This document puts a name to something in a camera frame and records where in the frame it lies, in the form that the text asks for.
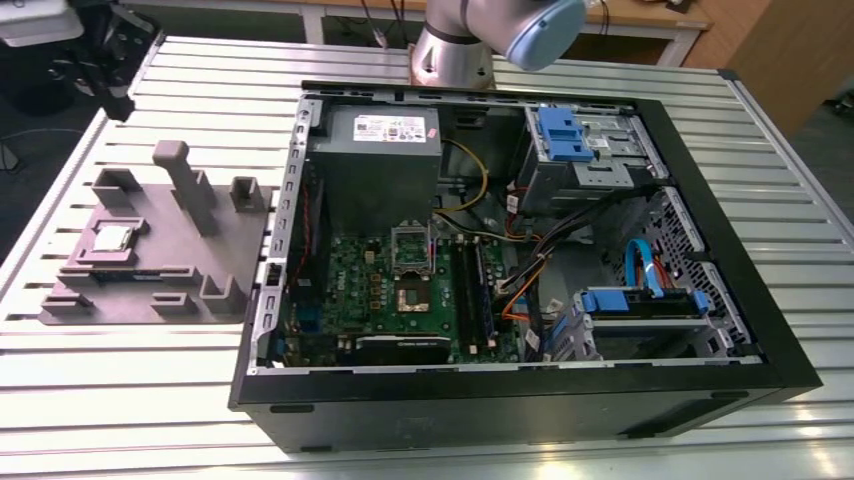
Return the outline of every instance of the metal chassis frame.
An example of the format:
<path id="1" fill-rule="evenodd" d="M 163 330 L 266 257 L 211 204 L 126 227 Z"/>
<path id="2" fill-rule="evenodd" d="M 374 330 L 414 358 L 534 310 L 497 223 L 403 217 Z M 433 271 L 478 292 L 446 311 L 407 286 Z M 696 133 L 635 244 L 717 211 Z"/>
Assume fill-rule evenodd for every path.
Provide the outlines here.
<path id="1" fill-rule="evenodd" d="M 586 370 L 583 380 L 578 374 L 574 381 L 561 380 L 567 370 L 526 370 L 481 372 L 477 376 L 465 372 L 421 372 L 410 374 L 371 375 L 260 375 L 250 359 L 255 358 L 251 341 L 256 338 L 254 324 L 263 322 L 271 302 L 265 295 L 279 287 L 265 287 L 260 292 L 262 309 L 255 322 L 248 322 L 238 358 L 230 408 L 260 405 L 297 404 L 311 406 L 317 402 L 381 401 L 381 400 L 441 400 L 454 398 L 490 398 L 539 395 L 587 395 L 602 393 L 666 392 L 683 390 L 712 391 L 712 395 L 748 391 L 760 397 L 750 402 L 780 402 L 821 386 L 821 380 L 801 349 L 772 294 L 750 261 L 741 240 L 724 214 L 709 185 L 694 163 L 663 106 L 657 101 L 627 98 L 579 97 L 561 94 L 482 92 L 454 89 L 426 89 L 409 86 L 370 84 L 337 84 L 305 82 L 307 95 L 303 102 L 313 102 L 330 95 L 347 95 L 366 102 L 406 104 L 461 104 L 481 106 L 538 105 L 553 102 L 591 102 L 597 104 L 631 104 L 643 120 L 651 141 L 666 159 L 671 175 L 677 178 L 677 189 L 687 210 L 710 248 L 710 261 L 726 278 L 734 301 L 744 317 L 750 322 L 752 334 L 762 346 L 766 363 L 757 365 L 728 365 L 716 367 L 686 366 L 662 368 L 599 368 Z M 291 153 L 282 189 L 281 212 L 291 211 L 297 205 L 297 186 L 305 161 L 305 145 L 311 123 L 309 110 L 298 108 L 297 126 L 291 141 Z M 274 245 L 285 245 L 271 251 L 271 263 L 287 262 L 290 223 L 274 227 Z M 704 415 L 702 422 L 717 418 L 745 405 L 737 402 L 726 408 Z M 687 421 L 667 434 L 675 434 L 702 423 L 698 418 Z"/>

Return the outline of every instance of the power supply label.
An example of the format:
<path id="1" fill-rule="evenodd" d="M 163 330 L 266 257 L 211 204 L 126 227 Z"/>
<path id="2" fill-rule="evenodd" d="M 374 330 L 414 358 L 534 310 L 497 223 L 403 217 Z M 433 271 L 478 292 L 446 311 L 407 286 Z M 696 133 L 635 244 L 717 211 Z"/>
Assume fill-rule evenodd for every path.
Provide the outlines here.
<path id="1" fill-rule="evenodd" d="M 426 143 L 425 117 L 359 115 L 355 120 L 353 139 L 357 142 Z"/>

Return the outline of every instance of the floor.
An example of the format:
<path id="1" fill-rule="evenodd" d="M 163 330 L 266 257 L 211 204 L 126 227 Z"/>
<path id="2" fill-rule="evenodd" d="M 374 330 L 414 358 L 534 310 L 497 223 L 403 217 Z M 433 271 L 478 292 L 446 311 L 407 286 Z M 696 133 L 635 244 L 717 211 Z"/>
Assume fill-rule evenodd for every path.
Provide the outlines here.
<path id="1" fill-rule="evenodd" d="M 822 106 L 790 143 L 854 221 L 854 112 L 837 116 L 830 106 Z"/>
<path id="2" fill-rule="evenodd" d="M 64 112 L 34 118 L 20 114 L 0 98 L 0 139 L 18 132 L 40 130 L 3 141 L 20 164 L 11 173 L 0 171 L 0 262 L 78 144 L 82 134 L 75 131 L 86 130 L 96 111 L 98 104 L 80 96 Z"/>

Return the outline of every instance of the ram slot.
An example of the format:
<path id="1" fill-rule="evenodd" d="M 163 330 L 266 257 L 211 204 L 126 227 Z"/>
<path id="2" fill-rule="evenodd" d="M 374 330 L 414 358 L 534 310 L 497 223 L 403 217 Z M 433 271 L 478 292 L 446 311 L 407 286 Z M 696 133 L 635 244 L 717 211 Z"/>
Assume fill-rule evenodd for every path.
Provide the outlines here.
<path id="1" fill-rule="evenodd" d="M 481 268 L 481 250 L 478 243 L 467 243 L 463 248 L 463 267 L 466 271 L 466 292 L 469 294 L 469 304 L 471 305 L 470 322 L 474 324 L 474 336 L 477 345 L 487 346 L 487 335 L 483 328 L 483 317 L 490 314 L 489 304 L 483 303 L 481 286 L 486 283 L 486 271 Z"/>
<path id="2" fill-rule="evenodd" d="M 471 322 L 473 307 L 469 295 L 469 275 L 466 269 L 465 245 L 462 243 L 451 246 L 451 268 L 459 348 L 466 353 L 477 354 L 478 346 Z"/>
<path id="3" fill-rule="evenodd" d="M 483 244 L 474 244 L 474 256 L 478 268 L 478 286 L 475 289 L 475 302 L 479 305 L 478 318 L 481 318 L 483 328 L 483 338 L 486 345 L 495 347 L 495 323 L 493 321 L 493 297 L 490 296 L 490 284 L 486 273 L 486 263 L 483 261 Z"/>

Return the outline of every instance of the aluminum table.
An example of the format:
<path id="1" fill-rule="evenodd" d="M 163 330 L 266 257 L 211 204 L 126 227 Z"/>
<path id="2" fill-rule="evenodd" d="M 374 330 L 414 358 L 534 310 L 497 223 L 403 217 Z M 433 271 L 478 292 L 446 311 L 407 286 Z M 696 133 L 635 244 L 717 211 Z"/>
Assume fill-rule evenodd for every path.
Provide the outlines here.
<path id="1" fill-rule="evenodd" d="M 301 81 L 406 83 L 406 63 L 403 51 L 176 37 L 152 51 L 136 112 L 124 124 L 98 114 L 0 269 L 0 475 L 854 476 L 854 229 L 744 87 L 714 71 L 562 61 L 523 73 L 495 64 L 502 89 L 663 102 L 825 382 L 782 405 L 673 439 L 286 455 L 226 408 L 239 325 L 39 323 L 102 168 L 167 183 L 152 147 L 182 139 L 211 183 L 251 175 L 278 188 Z"/>

